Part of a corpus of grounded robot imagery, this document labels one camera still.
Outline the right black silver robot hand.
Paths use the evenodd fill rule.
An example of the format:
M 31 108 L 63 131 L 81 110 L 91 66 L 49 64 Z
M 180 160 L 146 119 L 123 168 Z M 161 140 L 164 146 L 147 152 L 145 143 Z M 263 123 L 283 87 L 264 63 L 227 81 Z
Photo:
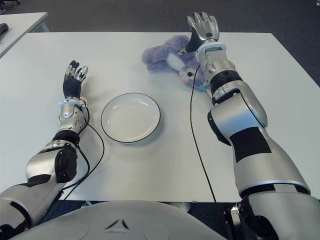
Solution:
M 186 20 L 191 30 L 191 37 L 186 47 L 177 52 L 179 55 L 195 52 L 201 45 L 219 40 L 220 31 L 214 16 L 206 12 L 194 12 L 192 16 L 187 16 Z

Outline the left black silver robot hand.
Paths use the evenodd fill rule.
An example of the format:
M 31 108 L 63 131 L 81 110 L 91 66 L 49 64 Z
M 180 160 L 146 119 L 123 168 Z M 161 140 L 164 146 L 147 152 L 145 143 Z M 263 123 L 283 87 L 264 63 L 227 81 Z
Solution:
M 79 62 L 72 60 L 66 68 L 62 86 L 65 99 L 81 97 L 82 83 L 89 69 L 87 66 L 79 66 Z

